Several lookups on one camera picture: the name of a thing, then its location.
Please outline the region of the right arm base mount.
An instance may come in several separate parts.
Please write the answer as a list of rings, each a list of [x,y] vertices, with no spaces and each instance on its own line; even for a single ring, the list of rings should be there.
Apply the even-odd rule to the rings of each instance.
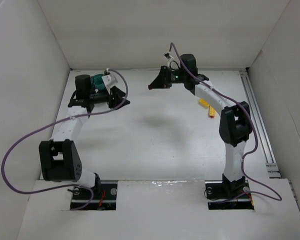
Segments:
[[[247,181],[235,190],[228,190],[222,180],[205,181],[204,196],[209,210],[254,210],[252,197],[247,193]]]

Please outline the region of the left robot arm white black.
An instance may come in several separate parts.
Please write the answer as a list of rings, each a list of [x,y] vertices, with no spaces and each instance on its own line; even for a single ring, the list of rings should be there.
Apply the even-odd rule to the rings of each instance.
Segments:
[[[39,144],[42,177],[49,182],[69,182],[99,190],[97,173],[83,167],[75,140],[90,118],[96,104],[107,103],[110,111],[130,104],[127,93],[117,87],[118,80],[109,70],[75,77],[75,91],[67,105],[67,115],[50,140]]]

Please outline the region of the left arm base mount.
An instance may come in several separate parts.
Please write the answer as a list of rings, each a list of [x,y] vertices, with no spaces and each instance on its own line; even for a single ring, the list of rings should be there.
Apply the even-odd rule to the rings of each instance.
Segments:
[[[117,207],[117,180],[102,180],[100,191],[93,189],[93,198],[88,189],[82,187],[74,187],[68,189],[71,195],[70,210],[79,211],[115,211]]]

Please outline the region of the yellow lego brick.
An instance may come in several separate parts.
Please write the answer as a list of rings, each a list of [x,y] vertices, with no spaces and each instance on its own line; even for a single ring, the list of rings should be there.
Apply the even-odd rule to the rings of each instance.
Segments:
[[[200,106],[202,106],[204,108],[209,108],[209,106],[210,106],[205,100],[203,100],[201,98],[199,99],[198,103]]]

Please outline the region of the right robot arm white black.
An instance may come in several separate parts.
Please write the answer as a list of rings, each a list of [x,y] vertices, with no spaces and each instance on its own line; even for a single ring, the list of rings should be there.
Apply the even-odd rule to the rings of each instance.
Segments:
[[[184,84],[184,87],[196,97],[205,100],[220,116],[219,135],[225,144],[225,168],[222,182],[211,184],[224,194],[224,198],[234,196],[245,186],[246,178],[242,172],[242,158],[251,124],[245,112],[230,100],[213,92],[212,84],[204,85],[200,81],[209,79],[198,73],[196,58],[187,53],[180,56],[180,68],[161,66],[158,76],[148,85],[148,89],[169,89],[173,84]]]

